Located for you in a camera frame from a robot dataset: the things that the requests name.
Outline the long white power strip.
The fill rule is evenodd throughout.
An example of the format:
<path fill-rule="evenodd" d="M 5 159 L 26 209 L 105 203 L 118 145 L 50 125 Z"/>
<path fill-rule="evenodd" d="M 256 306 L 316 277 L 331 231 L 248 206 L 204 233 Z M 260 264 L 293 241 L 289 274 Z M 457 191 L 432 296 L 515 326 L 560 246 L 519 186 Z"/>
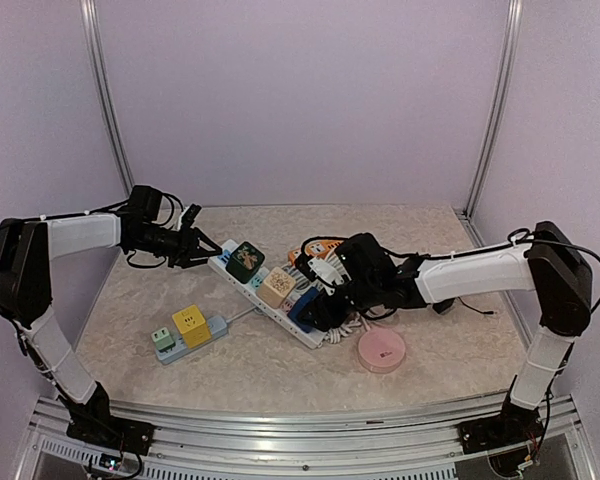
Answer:
<path fill-rule="evenodd" d="M 230 254 L 238 247 L 233 239 L 226 240 L 222 245 L 222 254 L 212 257 L 208 260 L 208 266 L 216 272 L 221 278 L 226 280 L 232 287 L 244 298 L 259 309 L 265 316 L 271 319 L 278 326 L 283 328 L 291 336 L 295 337 L 305 347 L 314 350 L 320 348 L 325 340 L 325 333 L 319 330 L 304 332 L 295 324 L 281 309 L 274 309 L 267 305 L 256 295 L 256 288 L 251 283 L 242 284 L 226 271 L 226 264 Z"/>

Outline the blue cube adapter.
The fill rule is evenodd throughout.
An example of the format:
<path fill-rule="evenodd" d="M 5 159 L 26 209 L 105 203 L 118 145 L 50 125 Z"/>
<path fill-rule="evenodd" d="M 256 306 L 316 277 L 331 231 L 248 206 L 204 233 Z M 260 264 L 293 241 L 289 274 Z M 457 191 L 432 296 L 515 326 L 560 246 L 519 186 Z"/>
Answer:
<path fill-rule="evenodd" d="M 291 310 L 287 314 L 288 318 L 305 333 L 309 333 L 314 330 L 315 321 L 311 304 L 318 295 L 319 290 L 316 287 L 310 287 L 294 303 Z"/>

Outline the black charger plug with cable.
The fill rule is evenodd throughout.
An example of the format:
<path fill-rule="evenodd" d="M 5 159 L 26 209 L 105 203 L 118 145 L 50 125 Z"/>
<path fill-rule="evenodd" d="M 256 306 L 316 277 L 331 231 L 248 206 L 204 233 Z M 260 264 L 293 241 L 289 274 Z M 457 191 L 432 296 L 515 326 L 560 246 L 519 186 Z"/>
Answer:
<path fill-rule="evenodd" d="M 439 315 L 445 315 L 445 314 L 449 313 L 457 304 L 459 304 L 462 307 L 464 307 L 472 312 L 475 312 L 479 315 L 493 316 L 496 314 L 496 312 L 494 310 L 481 310 L 472 305 L 469 305 L 460 297 L 450 298 L 450 299 L 446 299 L 446 300 L 443 300 L 438 303 L 434 303 L 432 305 L 432 310 Z"/>

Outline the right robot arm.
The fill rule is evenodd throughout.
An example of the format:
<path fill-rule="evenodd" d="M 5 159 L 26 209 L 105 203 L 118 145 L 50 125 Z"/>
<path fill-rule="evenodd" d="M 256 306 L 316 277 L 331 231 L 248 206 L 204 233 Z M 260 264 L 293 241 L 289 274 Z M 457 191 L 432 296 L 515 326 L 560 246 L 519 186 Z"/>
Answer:
<path fill-rule="evenodd" d="M 327 332 L 357 313 L 370 316 L 382 306 L 388 313 L 437 307 L 467 295 L 533 291 L 541 316 L 526 360 L 514 377 L 491 433 L 503 444 L 526 432 L 554 378 L 566 366 L 575 343 L 600 306 L 594 299 L 595 252 L 575 245 L 552 222 L 511 232 L 506 241 L 444 255 L 398 254 L 370 233 L 343 239 L 335 249 L 340 262 L 300 252 L 294 262 L 323 290 L 299 312 L 300 323 Z"/>

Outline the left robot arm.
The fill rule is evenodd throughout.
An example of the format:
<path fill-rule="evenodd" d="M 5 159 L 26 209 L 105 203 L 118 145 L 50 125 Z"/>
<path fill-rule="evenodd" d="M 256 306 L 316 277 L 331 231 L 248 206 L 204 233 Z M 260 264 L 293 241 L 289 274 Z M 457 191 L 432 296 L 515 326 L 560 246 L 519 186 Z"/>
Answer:
<path fill-rule="evenodd" d="M 120 424 L 109 396 L 77 358 L 52 307 L 53 260 L 95 249 L 151 254 L 169 268 L 204 265 L 219 245 L 195 225 L 201 208 L 147 185 L 121 202 L 83 213 L 8 218 L 0 224 L 0 316 L 14 326 L 24 355 L 55 386 L 75 423 L 101 445 Z"/>

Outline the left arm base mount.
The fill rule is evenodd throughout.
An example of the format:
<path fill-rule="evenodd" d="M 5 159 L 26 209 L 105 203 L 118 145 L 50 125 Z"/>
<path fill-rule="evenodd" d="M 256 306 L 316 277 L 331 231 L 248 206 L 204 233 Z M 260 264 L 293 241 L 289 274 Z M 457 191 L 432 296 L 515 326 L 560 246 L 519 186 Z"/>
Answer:
<path fill-rule="evenodd" d="M 82 411 L 71 410 L 66 434 L 91 445 L 147 455 L 155 429 L 154 425 L 147 422 L 115 416 L 103 421 Z"/>

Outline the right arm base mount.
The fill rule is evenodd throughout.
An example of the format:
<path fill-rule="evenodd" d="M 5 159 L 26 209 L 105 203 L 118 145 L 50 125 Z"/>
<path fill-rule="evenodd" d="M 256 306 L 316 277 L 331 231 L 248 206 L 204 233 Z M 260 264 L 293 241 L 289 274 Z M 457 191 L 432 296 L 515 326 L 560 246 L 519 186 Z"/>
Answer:
<path fill-rule="evenodd" d="M 464 454 L 494 450 L 509 445 L 538 440 L 544 432 L 539 409 L 514 405 L 506 397 L 496 415 L 461 422 L 457 426 Z"/>

